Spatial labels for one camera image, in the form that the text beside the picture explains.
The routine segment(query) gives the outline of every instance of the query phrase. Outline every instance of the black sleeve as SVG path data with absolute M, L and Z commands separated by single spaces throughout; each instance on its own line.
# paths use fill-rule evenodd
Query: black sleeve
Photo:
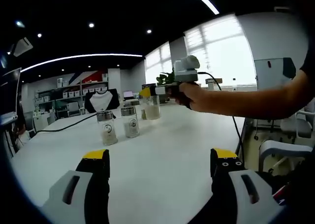
M 301 70 L 305 72 L 308 76 L 310 82 L 315 82 L 315 51 L 313 44 L 309 44 L 309 49 L 307 51 L 304 64 L 301 67 Z

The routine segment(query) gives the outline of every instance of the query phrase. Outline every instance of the human arm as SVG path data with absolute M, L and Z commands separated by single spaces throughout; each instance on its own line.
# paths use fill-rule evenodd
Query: human arm
M 312 84 L 302 70 L 280 89 L 222 92 L 182 83 L 180 91 L 191 99 L 192 110 L 256 119 L 287 118 L 305 106 L 314 95 Z

